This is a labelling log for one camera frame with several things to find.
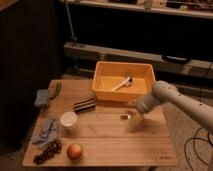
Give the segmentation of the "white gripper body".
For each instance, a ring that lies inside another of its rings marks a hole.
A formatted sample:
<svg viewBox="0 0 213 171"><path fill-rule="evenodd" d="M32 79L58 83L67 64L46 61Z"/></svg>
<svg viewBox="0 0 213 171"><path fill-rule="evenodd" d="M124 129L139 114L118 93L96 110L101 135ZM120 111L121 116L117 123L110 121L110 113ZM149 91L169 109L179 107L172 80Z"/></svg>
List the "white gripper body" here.
<svg viewBox="0 0 213 171"><path fill-rule="evenodd" d="M148 93L137 98L136 109L139 113L146 114L152 111L159 104L160 101L152 93Z"/></svg>

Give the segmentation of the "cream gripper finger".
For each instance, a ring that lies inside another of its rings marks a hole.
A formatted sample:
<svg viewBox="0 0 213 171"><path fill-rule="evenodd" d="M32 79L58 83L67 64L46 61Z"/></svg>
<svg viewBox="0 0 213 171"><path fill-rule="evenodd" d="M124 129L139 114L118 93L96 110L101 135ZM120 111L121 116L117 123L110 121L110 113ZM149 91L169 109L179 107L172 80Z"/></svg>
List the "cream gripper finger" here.
<svg viewBox="0 0 213 171"><path fill-rule="evenodd" d="M126 103L126 105L128 107L136 107L136 102L137 102L137 99L131 99Z"/></svg>
<svg viewBox="0 0 213 171"><path fill-rule="evenodd" d="M143 115L141 113L134 113L132 118L129 120L128 123L128 130L135 131L141 124L143 120Z"/></svg>

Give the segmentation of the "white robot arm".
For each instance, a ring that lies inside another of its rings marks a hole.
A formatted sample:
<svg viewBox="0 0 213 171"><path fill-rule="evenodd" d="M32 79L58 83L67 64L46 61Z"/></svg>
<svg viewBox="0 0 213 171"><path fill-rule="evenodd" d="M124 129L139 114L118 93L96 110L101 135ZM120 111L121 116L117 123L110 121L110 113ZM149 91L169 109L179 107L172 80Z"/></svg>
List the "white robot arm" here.
<svg viewBox="0 0 213 171"><path fill-rule="evenodd" d="M151 92L135 99L138 113L129 120L127 130L135 131L145 114L166 102L174 104L213 135L213 107L181 94L175 86L165 81L155 82Z"/></svg>

